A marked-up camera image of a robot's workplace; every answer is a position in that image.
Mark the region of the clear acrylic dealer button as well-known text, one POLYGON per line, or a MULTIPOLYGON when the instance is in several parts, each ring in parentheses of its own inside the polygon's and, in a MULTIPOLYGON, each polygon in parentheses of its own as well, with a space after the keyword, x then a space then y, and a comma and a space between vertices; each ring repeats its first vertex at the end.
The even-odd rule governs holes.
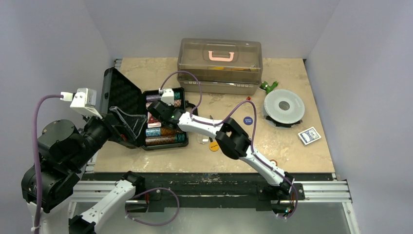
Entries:
POLYGON ((197 141, 200 144, 209 144, 210 143, 210 139, 208 136, 202 135, 202 134, 198 134, 197 135, 197 141))

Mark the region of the blue playing card deck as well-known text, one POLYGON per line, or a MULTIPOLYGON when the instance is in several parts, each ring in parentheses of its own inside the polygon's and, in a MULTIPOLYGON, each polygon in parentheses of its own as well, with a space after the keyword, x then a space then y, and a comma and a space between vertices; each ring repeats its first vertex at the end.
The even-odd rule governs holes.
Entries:
POLYGON ((318 133, 315 127, 310 127, 302 132, 299 132, 298 137, 304 145, 309 145, 321 139, 321 135, 318 133))

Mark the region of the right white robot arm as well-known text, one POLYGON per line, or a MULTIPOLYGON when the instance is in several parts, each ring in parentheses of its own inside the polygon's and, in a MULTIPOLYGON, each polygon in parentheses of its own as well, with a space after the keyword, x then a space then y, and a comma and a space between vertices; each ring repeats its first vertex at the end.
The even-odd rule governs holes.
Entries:
POLYGON ((255 149, 256 123, 253 126, 252 136, 249 136, 241 125, 231 117, 235 110, 245 103, 252 105, 254 117, 256 117, 256 107, 253 102, 248 100, 239 103, 224 120, 199 117, 194 115, 192 111, 169 106, 161 100, 154 101, 148 107, 148 111, 166 127, 214 138, 225 156, 245 162, 262 175, 266 182, 274 187, 273 191, 277 197, 286 198, 291 193, 296 194, 294 177, 255 149))

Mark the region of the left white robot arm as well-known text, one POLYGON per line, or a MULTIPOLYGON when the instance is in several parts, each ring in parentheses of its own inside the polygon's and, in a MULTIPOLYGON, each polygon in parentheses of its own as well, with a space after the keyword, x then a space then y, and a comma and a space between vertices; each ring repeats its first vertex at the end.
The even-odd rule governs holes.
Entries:
POLYGON ((37 139, 38 163, 21 181, 22 195, 32 215, 37 234, 95 234, 129 198, 145 194, 145 179, 127 172, 115 187, 90 210, 69 217, 74 186, 83 168, 107 141, 126 147, 138 138, 145 115, 131 115, 111 107, 103 116, 93 116, 82 131, 66 119, 49 123, 37 139))

